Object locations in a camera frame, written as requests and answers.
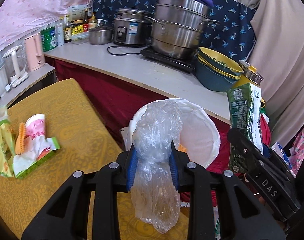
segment white bottle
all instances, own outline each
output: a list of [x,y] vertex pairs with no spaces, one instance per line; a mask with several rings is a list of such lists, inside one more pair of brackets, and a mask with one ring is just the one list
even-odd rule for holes
[[58,24],[57,31],[58,31],[58,46],[64,45],[64,23]]

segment electric kettle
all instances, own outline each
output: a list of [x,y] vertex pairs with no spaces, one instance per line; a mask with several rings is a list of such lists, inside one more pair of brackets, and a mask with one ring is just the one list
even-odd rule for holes
[[21,46],[15,46],[9,49],[3,55],[3,58],[11,85],[15,88],[17,85],[28,78],[28,73],[25,71]]
[[40,33],[25,38],[24,44],[29,70],[33,71],[42,67],[45,64],[45,59]]

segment blue and white label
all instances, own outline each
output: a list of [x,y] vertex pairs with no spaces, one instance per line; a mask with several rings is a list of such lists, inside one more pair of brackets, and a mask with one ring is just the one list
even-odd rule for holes
[[138,32],[138,23],[130,23],[129,34],[136,34]]

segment yellow lid knob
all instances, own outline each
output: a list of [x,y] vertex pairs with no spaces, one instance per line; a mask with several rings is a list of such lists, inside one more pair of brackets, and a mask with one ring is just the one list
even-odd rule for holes
[[249,66],[249,70],[251,70],[251,71],[254,72],[254,73],[256,72],[256,68],[253,67],[253,66],[251,66],[251,65]]

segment pink curtain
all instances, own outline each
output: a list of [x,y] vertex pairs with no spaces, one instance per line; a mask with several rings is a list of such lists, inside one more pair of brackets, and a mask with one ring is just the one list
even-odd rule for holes
[[251,24],[257,41],[249,62],[264,77],[271,143],[284,146],[304,124],[304,5],[261,0]]
[[5,0],[0,8],[0,50],[32,31],[52,23],[74,4],[91,0]]

